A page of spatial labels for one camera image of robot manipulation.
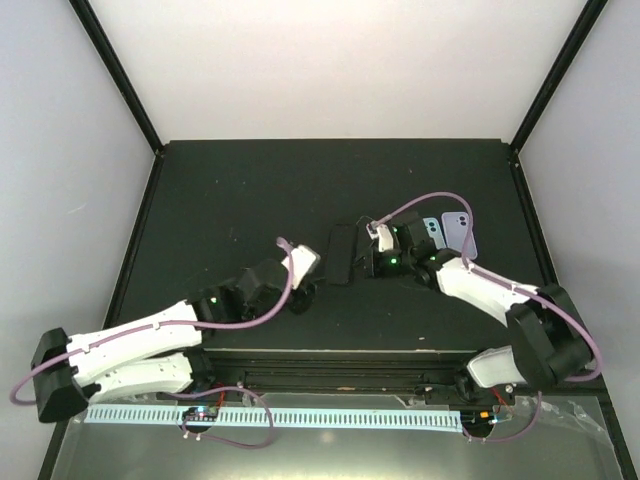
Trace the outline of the black cased phone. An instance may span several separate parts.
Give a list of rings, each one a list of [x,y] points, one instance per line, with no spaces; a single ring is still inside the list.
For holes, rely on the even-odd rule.
[[[357,236],[355,224],[336,224],[331,229],[324,270],[328,284],[347,286],[351,283]]]

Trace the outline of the light blue cased phone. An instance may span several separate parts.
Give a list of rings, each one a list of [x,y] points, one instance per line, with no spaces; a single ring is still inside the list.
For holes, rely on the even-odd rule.
[[[437,218],[428,217],[424,218],[423,222],[427,229],[427,233],[430,238],[433,240],[434,245],[437,249],[443,249],[446,247],[446,241],[443,235],[442,228]]]

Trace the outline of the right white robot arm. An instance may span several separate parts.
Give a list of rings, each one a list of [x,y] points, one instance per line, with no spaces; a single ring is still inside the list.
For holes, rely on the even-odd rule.
[[[385,223],[371,221],[365,231],[371,240],[363,256],[369,277],[411,276],[506,329],[506,345],[478,352],[455,377],[461,400],[479,402],[500,385],[545,391],[585,379],[585,368],[596,359],[595,348],[565,289],[514,282],[463,259],[460,250],[436,240],[432,226],[415,212]]]

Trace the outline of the lilac phone case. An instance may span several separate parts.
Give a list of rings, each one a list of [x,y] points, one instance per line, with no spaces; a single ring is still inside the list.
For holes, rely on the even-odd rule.
[[[468,214],[466,212],[444,212],[441,214],[441,225],[447,247],[461,253],[469,227]]]

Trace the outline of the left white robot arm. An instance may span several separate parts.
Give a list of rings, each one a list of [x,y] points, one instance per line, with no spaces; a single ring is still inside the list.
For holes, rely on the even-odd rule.
[[[57,423],[90,404],[153,391],[207,397],[215,376],[189,358],[212,330],[240,330],[269,321],[282,309],[300,314],[315,295],[309,281],[320,259],[306,247],[283,260],[267,259],[237,277],[142,319],[89,334],[46,331],[31,361],[37,416]]]

